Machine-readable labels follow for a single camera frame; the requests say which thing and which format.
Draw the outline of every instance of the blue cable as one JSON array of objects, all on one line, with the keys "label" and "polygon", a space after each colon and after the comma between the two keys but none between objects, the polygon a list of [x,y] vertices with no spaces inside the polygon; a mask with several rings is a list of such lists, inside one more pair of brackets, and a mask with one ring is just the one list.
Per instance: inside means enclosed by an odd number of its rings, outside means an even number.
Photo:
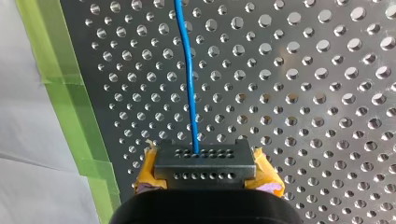
[{"label": "blue cable", "polygon": [[198,142],[198,124],[195,120],[196,106],[194,100],[194,74],[192,69],[192,56],[191,56],[189,34],[187,33],[187,29],[184,24],[185,20],[183,15],[183,0],[175,0],[175,10],[176,10],[178,30],[180,31],[181,42],[183,44],[183,49],[184,49],[184,57],[186,59],[187,94],[189,97],[192,146],[194,149],[194,153],[198,154],[200,150],[199,150],[199,142]]}]

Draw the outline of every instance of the metal plate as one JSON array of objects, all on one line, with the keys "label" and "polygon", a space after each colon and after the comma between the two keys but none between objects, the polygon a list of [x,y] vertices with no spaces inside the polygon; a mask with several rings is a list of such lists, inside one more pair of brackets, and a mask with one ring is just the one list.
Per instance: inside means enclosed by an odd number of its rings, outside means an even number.
[{"label": "metal plate", "polygon": [[[191,140],[173,1],[62,0],[123,201],[145,140]],[[387,0],[190,0],[203,144],[264,147],[305,223],[394,223]]]}]

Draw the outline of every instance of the blue wire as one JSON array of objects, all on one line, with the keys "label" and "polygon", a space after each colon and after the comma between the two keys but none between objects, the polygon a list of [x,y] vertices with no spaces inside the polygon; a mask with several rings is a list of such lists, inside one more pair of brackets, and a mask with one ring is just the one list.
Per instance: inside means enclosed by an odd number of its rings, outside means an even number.
[{"label": "blue wire", "polygon": [[194,153],[199,153],[199,142],[198,142],[198,124],[195,120],[196,107],[194,100],[194,75],[192,69],[192,56],[191,46],[189,40],[189,34],[184,24],[183,15],[183,0],[175,0],[176,18],[178,24],[178,30],[180,31],[181,42],[183,43],[184,57],[186,59],[187,67],[187,94],[189,97],[189,108],[190,108],[190,122],[191,122],[191,134],[192,134],[192,146]]}]

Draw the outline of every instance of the green tape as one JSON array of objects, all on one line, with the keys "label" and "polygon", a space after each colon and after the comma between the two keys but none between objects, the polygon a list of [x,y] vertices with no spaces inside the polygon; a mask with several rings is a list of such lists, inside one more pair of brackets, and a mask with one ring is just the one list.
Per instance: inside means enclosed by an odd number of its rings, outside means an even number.
[{"label": "green tape", "polygon": [[78,171],[89,178],[102,223],[120,205],[119,189],[79,71],[59,0],[16,0],[49,98]]}]

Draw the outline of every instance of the white surface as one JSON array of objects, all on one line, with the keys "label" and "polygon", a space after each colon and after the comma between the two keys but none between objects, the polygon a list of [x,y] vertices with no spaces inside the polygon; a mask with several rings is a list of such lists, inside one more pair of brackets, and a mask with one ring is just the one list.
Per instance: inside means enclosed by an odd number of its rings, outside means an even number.
[{"label": "white surface", "polygon": [[0,223],[99,223],[86,177],[3,159],[0,172]]},{"label": "white surface", "polygon": [[77,174],[13,0],[0,0],[0,30],[0,158]]}]

